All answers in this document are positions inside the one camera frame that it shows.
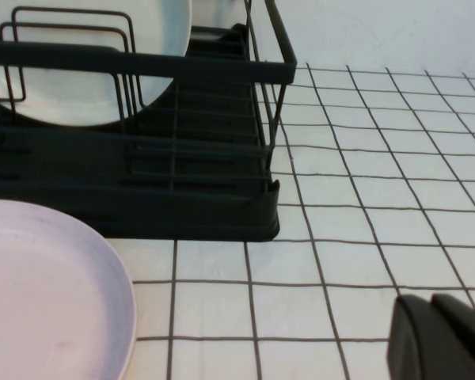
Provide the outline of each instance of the drying rack frame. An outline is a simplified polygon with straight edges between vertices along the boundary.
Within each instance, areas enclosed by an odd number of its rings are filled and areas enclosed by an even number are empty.
[[[260,61],[251,0],[244,0],[245,25],[192,27],[185,57],[137,53],[125,13],[15,8],[11,21],[0,26],[0,67],[8,89],[0,98],[0,198],[56,208],[106,237],[271,240],[279,230],[279,183],[272,181],[270,167],[297,61],[274,0],[264,1],[283,63]],[[117,16],[128,29],[21,22],[21,12]],[[7,28],[13,41],[5,41]],[[112,32],[123,38],[123,50],[21,42],[21,28]],[[16,106],[28,96],[28,68],[110,74],[120,120],[67,128],[24,118]],[[10,70],[19,73],[20,94],[13,93]],[[139,79],[146,76],[174,79],[153,104],[142,100]],[[267,85],[279,85],[275,111]]]

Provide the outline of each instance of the dish rack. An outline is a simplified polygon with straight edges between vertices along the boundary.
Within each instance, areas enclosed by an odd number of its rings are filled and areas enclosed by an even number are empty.
[[[0,67],[9,90],[0,98],[0,198],[66,212],[110,238],[273,239],[279,231],[279,182],[272,181],[271,161],[283,97],[297,63],[274,0],[265,4],[282,63],[260,61],[252,0],[244,0],[246,24],[193,26],[185,57],[135,52],[134,26],[125,13],[14,9],[0,26]],[[25,23],[17,21],[21,12],[112,15],[123,17],[128,29]],[[123,51],[21,42],[23,27],[104,29],[123,37]],[[11,41],[3,37],[7,28],[13,31]],[[120,120],[73,128],[17,114],[15,104],[28,96],[26,67],[110,74]],[[16,98],[12,70],[21,79]],[[173,78],[173,83],[138,111],[142,76]],[[266,85],[280,85],[274,113]]]

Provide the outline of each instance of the light pink plate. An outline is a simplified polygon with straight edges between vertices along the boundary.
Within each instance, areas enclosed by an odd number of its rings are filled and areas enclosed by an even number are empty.
[[[0,200],[0,380],[120,380],[135,327],[130,278],[100,234]]]

